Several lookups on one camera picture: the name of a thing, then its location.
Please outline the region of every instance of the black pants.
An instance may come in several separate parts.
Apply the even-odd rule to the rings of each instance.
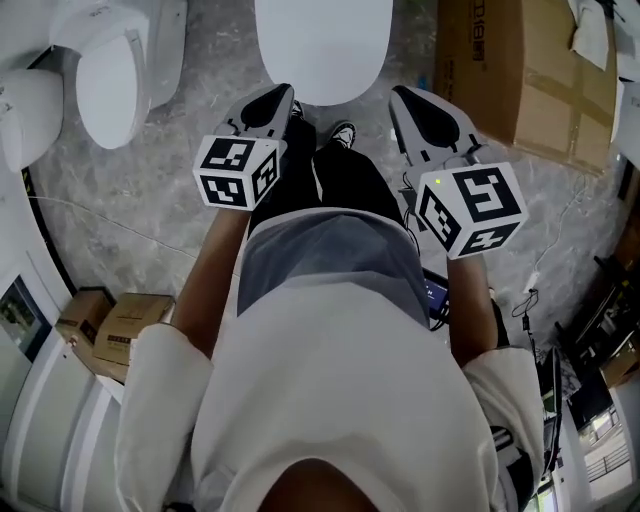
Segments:
[[[281,164],[282,176],[251,215],[249,233],[272,217],[319,207],[371,212],[403,226],[398,203],[369,158],[336,141],[316,152],[315,128],[297,117],[289,122],[284,140],[288,147]],[[318,197],[312,159],[322,200]]]

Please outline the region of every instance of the small cardboard box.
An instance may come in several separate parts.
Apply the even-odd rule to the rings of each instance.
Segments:
[[[121,295],[98,331],[93,355],[98,359],[128,366],[132,344],[140,331],[160,321],[172,305],[173,298],[166,295]]]
[[[105,359],[98,359],[95,356],[93,356],[93,364],[95,367],[94,373],[96,375],[103,375],[104,377],[109,377],[117,380],[118,382],[122,382],[123,384],[127,379],[129,366],[126,364],[113,363],[111,361],[106,361]]]
[[[76,293],[56,322],[56,330],[94,373],[98,373],[93,358],[96,336],[112,308],[113,300],[104,290],[84,289]]]
[[[639,348],[638,340],[632,337],[602,366],[602,376],[608,388],[624,384],[637,373],[640,365]]]

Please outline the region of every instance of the cable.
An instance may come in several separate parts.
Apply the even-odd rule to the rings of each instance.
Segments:
[[[53,203],[60,203],[60,204],[65,204],[67,206],[71,206],[73,208],[77,208],[78,210],[82,210],[85,213],[89,213],[91,215],[93,215],[94,217],[98,217],[99,219],[108,222],[109,224],[113,224],[114,226],[118,226],[120,229],[124,229],[125,231],[128,231],[129,233],[133,233],[134,235],[137,235],[141,238],[144,238],[145,240],[148,240],[150,242],[155,242],[156,244],[160,245],[161,247],[164,247],[165,249],[170,249],[174,252],[177,252],[179,254],[182,254],[184,256],[188,256],[189,258],[191,258],[192,260],[195,260],[196,257],[193,256],[192,254],[189,254],[188,252],[185,252],[181,249],[176,249],[175,247],[171,247],[170,245],[167,245],[165,243],[160,242],[159,240],[156,240],[155,238],[151,238],[150,236],[147,235],[143,235],[142,233],[139,233],[138,231],[136,231],[135,229],[131,229],[123,224],[120,224],[119,222],[116,222],[114,220],[111,220],[107,217],[105,217],[104,215],[101,215],[97,212],[94,212],[93,210],[90,210],[89,208],[86,208],[82,205],[79,205],[77,203],[73,203],[71,201],[65,201],[64,199],[56,199],[54,197],[46,197],[46,196],[28,196],[29,200],[40,200],[40,201],[51,201]]]
[[[538,304],[538,300],[539,300],[538,290],[536,290],[535,288],[532,288],[531,290],[529,290],[529,296],[525,299],[525,301],[522,302],[521,304],[518,304],[515,308],[511,310],[511,317],[518,318],[519,316],[526,315],[529,311],[531,311],[536,306],[536,304]],[[524,310],[517,312],[523,306],[524,306]]]
[[[531,332],[531,324],[529,322],[529,315],[527,314],[531,311],[539,301],[538,290],[535,288],[531,288],[529,290],[529,296],[526,298],[524,302],[518,304],[515,308],[511,310],[511,317],[518,318],[522,317],[522,330],[527,332],[527,336],[529,336],[529,343],[531,344],[531,352],[533,353],[533,357],[538,360],[538,356],[536,353],[536,341],[533,338],[533,333]]]
[[[415,189],[413,188],[413,185],[411,185],[411,182],[407,178],[407,172],[406,171],[402,174],[402,183],[405,184],[405,187],[406,187],[405,190],[413,190],[415,192]],[[404,229],[407,231],[407,233],[411,237],[411,240],[413,241],[414,245],[416,246],[416,249],[418,250],[418,256],[421,256],[420,244],[418,243],[418,237],[413,232],[413,230],[409,227],[409,215],[410,215],[409,210],[410,210],[410,207],[407,206],[407,209],[404,211],[404,215],[402,216],[402,221],[404,222]]]
[[[536,260],[535,264],[533,265],[533,271],[534,272],[538,271],[538,265],[540,264],[542,259],[560,241],[560,236],[562,235],[562,225],[563,225],[563,222],[564,222],[564,217],[567,214],[567,212],[569,211],[569,209],[573,206],[573,203],[581,204],[582,201],[584,201],[584,194],[585,194],[585,192],[587,190],[587,177],[584,174],[578,176],[578,178],[576,179],[576,184],[578,183],[578,180],[580,178],[582,178],[584,180],[584,186],[582,187],[582,189],[580,189],[575,194],[573,194],[573,198],[571,199],[571,201],[569,201],[569,203],[567,203],[567,206],[565,206],[564,210],[560,214],[560,219],[559,219],[560,228],[558,229],[558,236],[556,236],[555,241],[551,245],[548,245],[547,248],[542,252],[540,257]],[[578,201],[578,197],[580,196],[580,194],[582,194],[582,198],[580,199],[580,201]]]

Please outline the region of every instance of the packing tape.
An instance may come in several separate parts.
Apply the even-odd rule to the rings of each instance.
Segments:
[[[564,151],[550,148],[544,144],[523,138],[517,138],[514,141],[514,144],[543,157],[553,160],[564,160],[569,164],[578,164],[587,171],[601,175],[603,172],[602,168],[586,162],[576,156],[576,147],[578,138],[580,137],[580,119],[582,115],[592,118],[598,124],[603,126],[613,127],[613,115],[605,111],[594,101],[586,98],[583,94],[584,65],[580,64],[575,67],[573,84],[571,87],[568,87],[553,78],[544,76],[531,68],[525,68],[524,83],[571,106],[569,141],[567,148]]]

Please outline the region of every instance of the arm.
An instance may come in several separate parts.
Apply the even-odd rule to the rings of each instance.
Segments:
[[[211,358],[229,295],[233,267],[251,214],[219,210],[200,250],[171,324]]]
[[[462,368],[498,346],[498,325],[482,256],[448,260],[451,352]]]

